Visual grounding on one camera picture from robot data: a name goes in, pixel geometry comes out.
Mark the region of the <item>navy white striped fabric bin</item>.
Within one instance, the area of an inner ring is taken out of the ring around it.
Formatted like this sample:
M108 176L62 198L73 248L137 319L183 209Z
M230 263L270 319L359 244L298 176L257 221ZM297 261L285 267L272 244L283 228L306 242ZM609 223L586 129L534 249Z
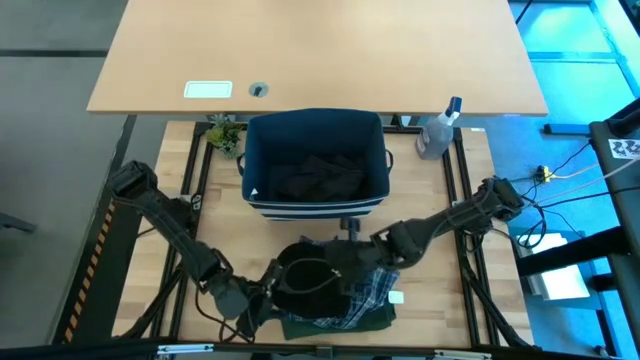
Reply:
M325 203L280 201L276 181L309 155L361 158L366 180L355 200ZM237 159L242 198L270 220L324 220L369 214L390 194L393 154L380 117L349 109L304 109L261 115L248 123Z

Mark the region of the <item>black cloth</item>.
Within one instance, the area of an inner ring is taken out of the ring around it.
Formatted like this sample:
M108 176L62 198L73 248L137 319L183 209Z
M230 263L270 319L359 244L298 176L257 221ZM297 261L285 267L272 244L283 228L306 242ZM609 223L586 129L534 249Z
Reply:
M361 158L309 155L276 181L273 197L300 203L350 201L359 196L365 180Z

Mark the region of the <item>white marker card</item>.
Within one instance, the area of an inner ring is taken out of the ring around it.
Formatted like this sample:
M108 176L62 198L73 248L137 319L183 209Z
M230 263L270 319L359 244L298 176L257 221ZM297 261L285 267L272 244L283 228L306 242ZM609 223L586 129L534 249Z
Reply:
M627 160L640 158L640 140L609 139L608 144L613 158Z

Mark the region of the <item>dark green button shirt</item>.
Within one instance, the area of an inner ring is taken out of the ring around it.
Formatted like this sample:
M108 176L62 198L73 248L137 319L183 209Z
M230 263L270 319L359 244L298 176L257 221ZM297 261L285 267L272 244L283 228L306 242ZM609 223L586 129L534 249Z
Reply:
M380 331L389 328L396 320L395 305L388 300L380 307L363 313L355 322L332 318L314 321L294 320L281 321L282 331L286 340L294 340L319 335L363 333Z

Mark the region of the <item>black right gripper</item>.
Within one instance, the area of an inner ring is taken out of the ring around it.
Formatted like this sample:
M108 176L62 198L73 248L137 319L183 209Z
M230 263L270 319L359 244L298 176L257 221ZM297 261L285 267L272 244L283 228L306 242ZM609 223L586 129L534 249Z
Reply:
M347 232L348 240L329 241L324 247L326 261L344 281L359 281L383 266L382 253L373 242L357 241L360 225L359 218L341 218L340 228Z

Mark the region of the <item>black knit garment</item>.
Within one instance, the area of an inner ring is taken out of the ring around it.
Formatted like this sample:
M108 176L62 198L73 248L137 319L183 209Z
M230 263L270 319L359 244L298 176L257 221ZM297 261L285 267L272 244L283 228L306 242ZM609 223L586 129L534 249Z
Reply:
M273 288L274 304L304 319L344 316L351 298L341 288L340 275L325 259L324 247L298 242L277 257L284 271Z

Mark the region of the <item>white rectangular tray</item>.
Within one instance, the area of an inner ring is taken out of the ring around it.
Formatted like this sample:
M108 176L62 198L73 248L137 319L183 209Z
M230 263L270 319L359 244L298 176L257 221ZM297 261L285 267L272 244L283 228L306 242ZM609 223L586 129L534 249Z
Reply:
M232 81L188 81L183 96L186 99L226 99L232 92Z

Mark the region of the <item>black aluminium table frame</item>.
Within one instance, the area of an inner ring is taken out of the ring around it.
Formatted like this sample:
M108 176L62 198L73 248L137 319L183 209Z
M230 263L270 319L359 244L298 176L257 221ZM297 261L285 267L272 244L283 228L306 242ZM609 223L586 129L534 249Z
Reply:
M341 235L335 220L275 222L260 215L242 197L236 164L220 154L207 155L204 141L193 140L189 122L167 125L155 171L160 189L169 196L180 193L186 174L194 185L205 188L197 236L219 249L237 275L256 280L269 261L286 246L307 236L317 241ZM457 179L456 166L418 157L415 139L389 134L386 147L393 153L389 196L361 221L367 238L396 221L425 218L449 204L448 179ZM127 331L156 296L162 280L168 246L148 223L140 227L112 333ZM493 301L508 323L526 341L532 340L530 321L516 270L507 227L497 223L483 242L484 260ZM424 258L404 270L395 289L404 295L396 306L397 317L384 330L363 333L323 334L311 338L314 345L466 348L470 344L463 290L456 258L455 238L435 239Z

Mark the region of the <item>white box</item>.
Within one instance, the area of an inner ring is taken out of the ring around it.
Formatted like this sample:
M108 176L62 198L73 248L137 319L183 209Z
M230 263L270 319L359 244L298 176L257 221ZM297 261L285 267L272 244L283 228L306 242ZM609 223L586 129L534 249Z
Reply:
M530 242L539 242L539 244L532 249L526 249L520 245L516 246L520 258L566 245L568 240L563 234L556 232L547 233L544 237L534 234L531 236ZM544 301L572 300L590 296L578 265L569 265L531 275L526 280L531 294L541 296Z

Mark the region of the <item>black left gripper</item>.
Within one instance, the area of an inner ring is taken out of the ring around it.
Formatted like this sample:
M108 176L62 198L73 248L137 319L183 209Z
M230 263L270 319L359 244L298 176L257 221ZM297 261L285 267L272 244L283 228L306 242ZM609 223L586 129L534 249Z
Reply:
M238 318L238 331L243 336L254 336L267 321L280 318L280 310L274 305L268 290L276 287L282 278L284 268L277 259L272 259L264 274L264 286L247 281L242 285L248 305Z

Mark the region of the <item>small green succulent plant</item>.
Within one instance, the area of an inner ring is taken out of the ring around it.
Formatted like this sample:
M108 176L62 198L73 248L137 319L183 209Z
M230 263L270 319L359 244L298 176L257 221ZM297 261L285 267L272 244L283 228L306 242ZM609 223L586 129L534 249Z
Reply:
M207 142L219 150L226 158L237 158L239 156L238 143L242 125L232 121L224 113L207 115L206 118L211 124L211 128L205 132Z

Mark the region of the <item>blue plaid shirt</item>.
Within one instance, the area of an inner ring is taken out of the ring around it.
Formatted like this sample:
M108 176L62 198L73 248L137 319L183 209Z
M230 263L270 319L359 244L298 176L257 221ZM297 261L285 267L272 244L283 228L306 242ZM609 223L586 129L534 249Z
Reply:
M329 241L315 241L306 237L301 237L298 242L310 242L325 247ZM392 290L399 278L397 271L386 269L375 269L368 272L359 281L344 281L340 277L342 291L351 298L351 305L348 312L342 317L328 317L333 320L341 319L355 322L363 313L372 311L388 300L388 292ZM284 311L285 319L314 321L317 319L304 319L302 317L289 314Z

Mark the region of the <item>light wooden desk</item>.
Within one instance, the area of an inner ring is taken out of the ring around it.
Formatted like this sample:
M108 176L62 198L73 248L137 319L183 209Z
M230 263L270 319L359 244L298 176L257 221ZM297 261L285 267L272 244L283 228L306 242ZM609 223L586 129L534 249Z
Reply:
M188 81L232 81L186 99ZM269 86L253 97L253 83ZM92 113L548 112L507 0L129 0Z

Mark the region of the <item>black yellow striped base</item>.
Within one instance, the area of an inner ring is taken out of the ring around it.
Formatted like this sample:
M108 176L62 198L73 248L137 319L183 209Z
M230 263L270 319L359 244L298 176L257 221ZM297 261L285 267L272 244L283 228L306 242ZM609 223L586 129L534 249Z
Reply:
M111 337L141 224L136 210L111 200L91 223L54 344L89 344Z

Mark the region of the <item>clear spray bottle blue nozzle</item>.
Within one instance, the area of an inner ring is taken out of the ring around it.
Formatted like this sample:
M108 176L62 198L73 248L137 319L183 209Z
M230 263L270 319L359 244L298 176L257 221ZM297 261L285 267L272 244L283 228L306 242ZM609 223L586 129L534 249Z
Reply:
M423 160L440 158L453 141L454 122L461 114L462 99L453 96L447 108L427 121L416 139L416 151Z

